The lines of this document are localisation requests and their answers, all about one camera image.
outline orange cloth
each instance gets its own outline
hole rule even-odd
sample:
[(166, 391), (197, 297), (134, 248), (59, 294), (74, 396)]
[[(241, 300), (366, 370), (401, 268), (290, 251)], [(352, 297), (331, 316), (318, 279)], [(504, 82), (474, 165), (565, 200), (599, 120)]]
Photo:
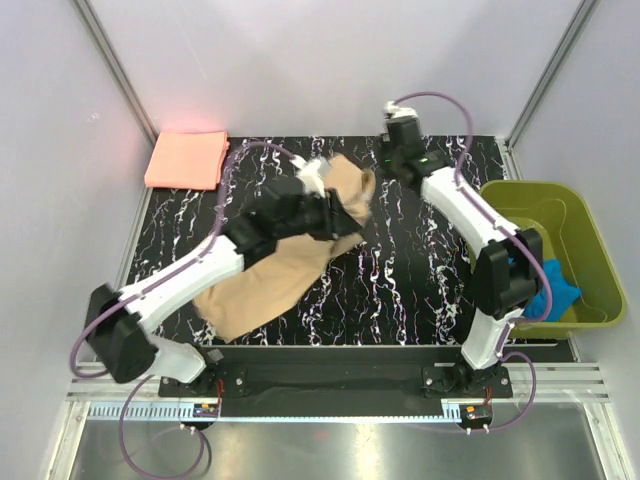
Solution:
[(226, 132), (162, 132), (144, 183), (147, 187), (215, 190), (228, 147)]

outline beige cloth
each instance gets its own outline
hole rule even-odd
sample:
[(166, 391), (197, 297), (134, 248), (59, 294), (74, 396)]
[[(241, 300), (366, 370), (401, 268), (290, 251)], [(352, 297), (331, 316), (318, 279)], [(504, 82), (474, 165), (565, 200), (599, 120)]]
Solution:
[[(373, 172), (360, 170), (342, 155), (330, 162), (326, 188), (335, 188), (345, 210), (364, 225), (375, 189)], [(280, 240), (274, 254), (205, 290), (193, 303), (216, 335), (230, 342), (293, 308), (331, 259), (361, 242), (357, 233), (335, 242), (309, 235)]]

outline wire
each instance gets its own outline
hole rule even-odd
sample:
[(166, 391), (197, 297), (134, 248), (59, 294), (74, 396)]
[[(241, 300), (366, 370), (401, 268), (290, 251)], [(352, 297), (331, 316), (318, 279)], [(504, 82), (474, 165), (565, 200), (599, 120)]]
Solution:
[(107, 318), (109, 318), (111, 315), (116, 313), (121, 308), (126, 307), (131, 302), (133, 302), (133, 301), (137, 300), (138, 298), (148, 294), (153, 289), (159, 287), (160, 285), (164, 284), (165, 282), (168, 282), (172, 278), (174, 278), (177, 275), (179, 275), (180, 273), (184, 272), (186, 269), (188, 269), (189, 267), (191, 267), (192, 265), (197, 263), (198, 260), (200, 260), (203, 256), (208, 254), (213, 249), (213, 246), (216, 243), (218, 235), (220, 234), (220, 230), (222, 230), (222, 223), (224, 221), (225, 199), (227, 198), (227, 188), (228, 188), (227, 185), (229, 183), (229, 180), (231, 179), (231, 172), (233, 170), (233, 167), (237, 163), (238, 157), (239, 157), (241, 152), (246, 152), (249, 149), (255, 148), (255, 147), (270, 148), (272, 150), (275, 150), (276, 152), (279, 152), (279, 153), (282, 153), (282, 154), (286, 155), (290, 159), (293, 159), (295, 157), (295, 155), (293, 155), (293, 153), (291, 153), (289, 150), (281, 147), (280, 145), (274, 145), (273, 143), (261, 142), (261, 141), (252, 141), (252, 142), (244, 143), (243, 145), (241, 145), (238, 148), (236, 148), (235, 150), (233, 150), (233, 152), (231, 152), (231, 154), (229, 155), (229, 164), (225, 168), (222, 181), (220, 182), (220, 189), (218, 191), (218, 206), (217, 206), (217, 209), (216, 209), (218, 213), (216, 214), (216, 219), (215, 219), (215, 221), (213, 223), (213, 227), (211, 228), (211, 233), (210, 233), (211, 239), (209, 240), (209, 243), (207, 244), (207, 246), (202, 250), (202, 252), (200, 252), (200, 254), (197, 257), (193, 258), (191, 261), (185, 263), (180, 268), (177, 268), (177, 269), (169, 272), (168, 274), (166, 274), (163, 277), (159, 278), (158, 280), (156, 280), (152, 284), (148, 285), (147, 287), (145, 287), (140, 292), (140, 294), (132, 295), (130, 297), (125, 298), (124, 300), (119, 301), (118, 303), (116, 303), (112, 307), (110, 307), (107, 310), (105, 310), (104, 312), (102, 312), (89, 325), (87, 325), (87, 327), (82, 331), (82, 333), (80, 334), (78, 339), (73, 344), (73, 347), (71, 349), (71, 354), (69, 355), (69, 368), (71, 369), (71, 372), (76, 377), (78, 377), (78, 378), (98, 378), (98, 377), (102, 377), (103, 375), (106, 375), (108, 373), (106, 369), (102, 370), (100, 372), (97, 372), (97, 373), (84, 373), (78, 368), (78, 361), (77, 361), (78, 352), (80, 351), (80, 348), (82, 347), (82, 343), (87, 339), (87, 337), (89, 337), (89, 335), (91, 335), (91, 333), (102, 322), (104, 322)]
[[(520, 413), (518, 413), (518, 415), (516, 415), (513, 419), (509, 420), (507, 423), (504, 423), (502, 425), (498, 425), (497, 427), (489, 428), (488, 432), (501, 432), (503, 430), (506, 430), (508, 428), (513, 427), (517, 423), (520, 423), (520, 421), (524, 418), (524, 416), (531, 409), (531, 406), (533, 405), (533, 401), (536, 398), (536, 391), (538, 389), (538, 378), (536, 376), (536, 369), (535, 369), (535, 366), (533, 365), (533, 362), (531, 361), (531, 359), (527, 355), (525, 355), (522, 352), (509, 352), (504, 356), (504, 358), (502, 359), (502, 362), (506, 362), (507, 360), (510, 360), (513, 357), (519, 357), (522, 360), (524, 360), (527, 363), (527, 365), (529, 365), (529, 369), (531, 370), (531, 393), (529, 394), (529, 400), (527, 400), (527, 403), (524, 406), (524, 408), (522, 409), (522, 411)], [(447, 429), (444, 429), (444, 428), (431, 427), (431, 426), (422, 425), (422, 424), (420, 424), (420, 425), (418, 425), (418, 424), (410, 424), (410, 425), (412, 427), (420, 428), (421, 430), (428, 430), (428, 431), (434, 432), (434, 433), (467, 433), (467, 430), (461, 430), (460, 428), (456, 428), (455, 430), (453, 430), (453, 429), (447, 430)], [(469, 433), (485, 433), (485, 432), (488, 433), (485, 430), (470, 430), (469, 431)]]
[[(252, 141), (252, 142), (244, 143), (240, 147), (238, 147), (235, 150), (233, 150), (233, 152), (231, 152), (231, 154), (229, 155), (229, 164), (226, 166), (226, 168), (224, 170), (222, 181), (220, 182), (220, 189), (218, 191), (218, 208), (216, 209), (217, 210), (216, 219), (215, 219), (215, 221), (213, 223), (213, 227), (211, 228), (211, 233), (210, 233), (211, 239), (209, 240), (209, 243), (207, 244), (207, 246), (202, 250), (202, 252), (196, 258), (192, 259), (191, 261), (189, 261), (189, 262), (185, 263), (184, 265), (182, 265), (180, 268), (177, 268), (174, 271), (169, 272), (168, 274), (166, 274), (163, 277), (159, 278), (158, 280), (156, 280), (152, 284), (148, 285), (147, 287), (145, 287), (141, 291), (140, 294), (132, 295), (130, 297), (127, 297), (124, 300), (121, 300), (120, 302), (118, 302), (115, 305), (111, 306), (110, 308), (108, 308), (107, 310), (102, 312), (100, 315), (98, 315), (98, 317), (95, 318), (91, 323), (89, 323), (89, 325), (82, 331), (82, 333), (80, 334), (80, 336), (78, 337), (78, 339), (74, 343), (74, 345), (73, 345), (73, 347), (71, 349), (71, 353), (69, 355), (69, 367), (71, 369), (71, 372), (76, 377), (84, 378), (84, 379), (90, 379), (90, 378), (102, 377), (103, 375), (106, 375), (108, 373), (106, 369), (102, 370), (100, 372), (97, 372), (97, 373), (84, 373), (78, 367), (78, 362), (77, 362), (78, 352), (80, 351), (80, 348), (82, 347), (82, 343), (87, 339), (87, 337), (89, 335), (91, 335), (91, 333), (102, 322), (107, 320), (111, 315), (116, 313), (118, 310), (120, 310), (120, 309), (126, 307), (127, 305), (129, 305), (131, 302), (137, 300), (138, 298), (140, 298), (143, 295), (146, 295), (147, 293), (151, 292), (153, 289), (159, 287), (160, 285), (164, 284), (165, 282), (168, 282), (172, 278), (174, 278), (177, 275), (179, 275), (180, 273), (184, 272), (191, 265), (197, 263), (197, 261), (199, 259), (201, 259), (204, 255), (206, 255), (207, 253), (209, 253), (213, 249), (213, 246), (216, 243), (218, 235), (220, 234), (220, 231), (222, 230), (222, 224), (223, 224), (223, 219), (224, 219), (225, 200), (226, 200), (226, 197), (227, 197), (227, 185), (228, 185), (228, 183), (229, 183), (229, 181), (231, 179), (231, 172), (233, 171), (233, 167), (238, 162), (238, 157), (239, 157), (241, 152), (246, 152), (249, 149), (255, 148), (255, 147), (270, 148), (272, 150), (275, 150), (275, 151), (277, 151), (279, 153), (282, 153), (282, 154), (286, 155), (290, 159), (294, 158), (293, 153), (291, 153), (287, 149), (285, 149), (285, 148), (283, 148), (283, 147), (281, 147), (279, 145), (274, 145), (272, 143), (262, 142), (262, 141)], [(145, 377), (143, 380), (141, 380), (140, 383), (138, 383), (138, 385), (136, 385), (135, 388), (132, 390), (132, 392), (129, 394), (129, 397), (127, 398), (127, 400), (125, 401), (125, 403), (123, 405), (122, 412), (120, 413), (120, 418), (118, 420), (118, 439), (119, 439), (119, 442), (120, 442), (120, 450), (122, 451), (122, 455), (124, 457), (124, 461), (138, 475), (141, 475), (143, 477), (146, 477), (146, 478), (149, 478), (149, 479), (152, 479), (152, 480), (185, 478), (186, 476), (188, 476), (191, 473), (193, 473), (196, 468), (198, 468), (198, 465), (202, 461), (202, 458), (203, 458), (203, 455), (204, 455), (205, 446), (207, 445), (206, 437), (204, 436), (204, 434), (202, 432), (200, 432), (197, 429), (192, 429), (192, 431), (196, 432), (198, 437), (199, 437), (199, 439), (200, 439), (200, 452), (198, 453), (198, 457), (196, 458), (196, 460), (193, 463), (193, 465), (191, 467), (189, 467), (181, 475), (171, 476), (171, 477), (163, 477), (163, 476), (158, 476), (158, 475), (154, 475), (154, 474), (151, 474), (149, 472), (146, 472), (146, 471), (142, 470), (140, 467), (138, 467), (135, 464), (135, 462), (133, 461), (133, 458), (132, 458), (132, 454), (129, 454), (129, 452), (127, 452), (127, 448), (126, 448), (125, 441), (124, 441), (124, 417), (126, 415), (127, 408), (129, 406), (129, 404), (131, 403), (131, 401), (132, 401), (133, 397), (135, 396), (135, 394), (140, 390), (140, 388), (147, 381), (149, 381), (152, 378), (152, 376), (153, 375), (150, 375), (148, 377)], [(219, 400), (218, 400), (218, 402), (219, 402), (218, 403), (218, 417), (220, 415), (220, 406), (221, 406), (221, 402), (222, 402), (221, 393), (223, 391), (224, 391), (224, 384), (222, 383), (222, 381), (220, 381), (220, 388), (218, 389), (218, 398), (219, 398)], [(168, 433), (169, 431), (177, 430), (177, 429), (181, 429), (181, 427), (172, 427), (172, 428), (170, 428), (170, 429), (168, 429), (168, 430), (166, 430), (164, 432), (161, 432), (161, 434), (155, 436), (154, 439), (152, 439), (152, 441), (157, 440), (157, 438), (159, 438), (160, 436), (163, 436), (165, 433)]]
[[(124, 402), (124, 405), (122, 406), (122, 412), (120, 412), (120, 418), (118, 419), (118, 441), (120, 442), (120, 451), (122, 452), (122, 456), (124, 458), (124, 461), (127, 463), (127, 465), (129, 465), (129, 467), (131, 467), (131, 469), (136, 472), (138, 475), (141, 475), (142, 477), (151, 479), (151, 480), (172, 480), (172, 479), (181, 479), (181, 478), (185, 478), (189, 475), (191, 475), (196, 468), (198, 468), (198, 465), (200, 465), (200, 462), (202, 461), (202, 458), (204, 457), (204, 449), (206, 446), (206, 442), (207, 439), (204, 436), (204, 434), (200, 431), (197, 430), (196, 428), (191, 428), (191, 432), (194, 432), (198, 435), (198, 438), (200, 439), (200, 451), (198, 452), (198, 456), (196, 457), (196, 460), (193, 462), (193, 465), (191, 465), (187, 470), (185, 470), (183, 473), (181, 473), (180, 475), (174, 475), (174, 476), (160, 476), (160, 475), (154, 475), (153, 473), (149, 473), (143, 469), (141, 469), (138, 465), (136, 465), (136, 463), (133, 461), (133, 458), (131, 454), (129, 454), (129, 452), (127, 451), (127, 447), (125, 445), (124, 442), (124, 417), (126, 416), (127, 410), (129, 408), (129, 404), (131, 403), (131, 400), (133, 400), (133, 397), (136, 395), (136, 393), (138, 393), (138, 390), (140, 390), (140, 388), (142, 388), (142, 386), (147, 383), (151, 378), (153, 377), (153, 375), (149, 375), (145, 378), (143, 378), (140, 383), (138, 383), (138, 385), (135, 386), (135, 388), (131, 391), (131, 393), (129, 394), (129, 396), (127, 397), (127, 399)], [(178, 430), (178, 429), (182, 429), (183, 427), (172, 427), (167, 429), (165, 432), (161, 432), (163, 435), (164, 433), (168, 433), (169, 431), (172, 430)]]
[[(434, 92), (434, 91), (411, 93), (409, 95), (405, 95), (404, 97), (400, 97), (394, 103), (398, 104), (400, 102), (404, 102), (406, 100), (410, 100), (416, 97), (442, 98), (443, 100), (446, 100), (447, 102), (455, 105), (456, 108), (460, 111), (460, 113), (462, 113), (462, 116), (464, 117), (464, 120), (466, 123), (467, 134), (466, 134), (464, 145), (462, 146), (462, 151), (460, 152), (456, 160), (455, 171), (454, 171), (454, 181), (456, 183), (456, 186), (459, 188), (460, 192), (462, 193), (462, 195), (465, 196), (465, 198), (476, 208), (476, 210), (478, 210), (478, 212), (480, 212), (480, 214), (485, 219), (487, 219), (487, 221), (489, 221), (491, 224), (497, 225), (496, 219), (493, 218), (492, 214), (486, 208), (484, 208), (482, 204), (480, 204), (476, 200), (475, 196), (470, 191), (467, 190), (467, 187), (469, 187), (469, 184), (466, 181), (464, 181), (464, 179), (462, 178), (462, 165), (464, 164), (467, 152), (471, 148), (471, 144), (473, 142), (473, 119), (471, 118), (471, 114), (455, 98), (445, 93)], [(516, 248), (520, 250), (520, 252), (522, 252), (522, 254), (529, 261), (529, 263), (533, 265), (533, 268), (535, 269), (538, 277), (542, 281), (542, 286), (547, 294), (547, 304), (544, 308), (544, 311), (542, 312), (542, 315), (540, 315), (538, 318), (531, 318), (531, 319), (519, 318), (517, 320), (514, 320), (513, 324), (525, 323), (525, 322), (526, 323), (542, 322), (546, 320), (547, 317), (549, 316), (549, 313), (551, 312), (551, 307), (553, 305), (553, 297), (551, 293), (551, 285), (549, 284), (549, 279), (544, 273), (544, 269), (542, 268), (540, 263), (536, 260), (536, 258), (533, 256), (531, 251), (515, 235), (513, 235), (503, 226), (498, 225), (496, 228), (500, 233), (506, 236), (516, 246)], [(504, 348), (504, 344), (506, 343), (507, 338), (509, 337), (509, 332), (511, 331), (511, 327), (512, 325), (507, 325), (498, 340), (498, 344), (496, 348), (496, 354), (498, 356), (502, 354), (502, 349)]]
[(536, 398), (536, 391), (538, 389), (538, 377), (536, 376), (536, 367), (533, 365), (533, 362), (531, 361), (529, 356), (525, 355), (522, 352), (509, 352), (504, 356), (504, 358), (502, 359), (502, 362), (504, 363), (513, 357), (519, 357), (522, 360), (524, 360), (527, 363), (527, 365), (529, 365), (529, 370), (531, 370), (531, 393), (529, 394), (529, 400), (527, 400), (527, 403), (522, 409), (522, 411), (518, 415), (516, 415), (515, 418), (513, 418), (512, 420), (509, 420), (507, 423), (503, 425), (498, 425), (497, 427), (492, 427), (491, 428), (492, 432), (500, 432), (502, 430), (506, 430), (507, 428), (513, 427), (515, 424), (519, 423), (527, 414), (527, 412), (531, 409), (531, 406), (533, 405), (533, 401)]

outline black and white patterned surface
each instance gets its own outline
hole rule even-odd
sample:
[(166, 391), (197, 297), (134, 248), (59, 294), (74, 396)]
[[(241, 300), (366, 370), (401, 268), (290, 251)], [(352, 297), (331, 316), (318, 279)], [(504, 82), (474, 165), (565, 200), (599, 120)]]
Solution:
[[(231, 139), (231, 149), (248, 139)], [(376, 137), (269, 138), (304, 158), (342, 153), (359, 167), (377, 170)], [(452, 157), (462, 137), (427, 138), (429, 149)], [(504, 178), (492, 137), (474, 140), (465, 178), (475, 187)], [(233, 172), (225, 216), (253, 199), (265, 180), (293, 167), (278, 153), (250, 151)], [(153, 191), (128, 282), (157, 272), (194, 248), (209, 232), (216, 193)], [(434, 208), (396, 181), (377, 175), (365, 243), (332, 261), (290, 311), (236, 340), (250, 345), (429, 345), (454, 343), (473, 315), (465, 296), (470, 278), (464, 242)], [(206, 346), (222, 343), (189, 303), (160, 328), (160, 335)]]

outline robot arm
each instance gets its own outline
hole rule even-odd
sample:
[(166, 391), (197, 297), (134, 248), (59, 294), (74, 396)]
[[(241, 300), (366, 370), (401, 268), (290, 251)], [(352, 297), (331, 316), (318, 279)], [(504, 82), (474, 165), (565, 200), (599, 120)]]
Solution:
[(87, 325), (116, 303), (132, 299), (87, 338), (116, 382), (150, 373), (174, 378), (194, 393), (209, 391), (215, 375), (207, 368), (218, 359), (192, 345), (153, 335), (162, 322), (203, 290), (271, 255), (282, 238), (308, 233), (317, 240), (334, 240), (361, 229), (343, 209), (337, 192), (325, 190), (322, 179), (330, 169), (326, 160), (296, 158), (293, 163), (296, 176), (265, 184), (261, 195), (229, 220), (215, 242), (207, 237), (177, 262), (120, 291), (108, 285), (94, 290)]
[[(542, 240), (533, 229), (519, 230), (464, 181), (459, 183), (442, 152), (426, 152), (415, 111), (388, 104), (386, 127), (381, 138), (385, 172), (440, 210), (476, 257), (471, 280), (475, 316), (462, 358), (443, 390), (472, 389), (493, 375), (512, 320), (541, 287), (534, 268), (504, 232), (516, 236), (538, 261)], [(337, 192), (324, 189), (329, 164), (299, 157), (293, 163), (296, 176), (265, 185), (254, 204), (231, 219), (214, 243), (208, 237), (177, 262), (120, 291), (103, 285), (92, 293), (87, 325), (113, 305), (130, 300), (87, 337), (116, 382), (153, 373), (189, 385), (194, 393), (209, 391), (215, 375), (208, 368), (218, 359), (192, 345), (153, 335), (158, 326), (203, 290), (272, 254), (279, 239), (308, 233), (333, 240), (360, 230)], [(188, 274), (180, 274), (187, 268)]]
[(385, 110), (383, 169), (435, 206), (460, 232), (476, 258), (471, 279), (475, 316), (462, 345), (462, 361), (454, 367), (451, 379), (465, 389), (491, 374), (502, 358), (513, 320), (541, 289), (535, 269), (504, 232), (518, 238), (540, 263), (542, 238), (534, 229), (521, 231), (464, 180), (457, 181), (455, 168), (442, 152), (427, 153), (413, 109), (390, 102)]

